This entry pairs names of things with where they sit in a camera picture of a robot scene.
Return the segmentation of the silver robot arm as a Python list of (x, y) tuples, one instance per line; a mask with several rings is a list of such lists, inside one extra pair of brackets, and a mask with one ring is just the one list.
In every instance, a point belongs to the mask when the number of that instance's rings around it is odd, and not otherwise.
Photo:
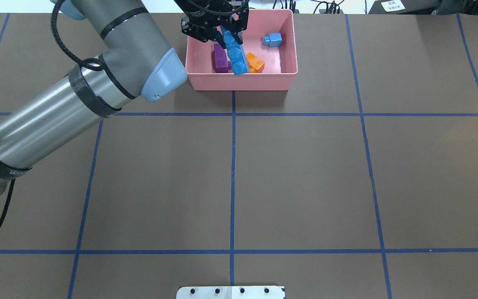
[[(78, 59), (61, 42), (56, 27), (59, 11), (88, 19), (106, 51)], [(0, 123), (0, 195), (10, 181), (131, 100), (142, 96), (157, 101), (188, 78), (174, 47), (140, 0), (58, 0), (51, 32), (75, 65)]]

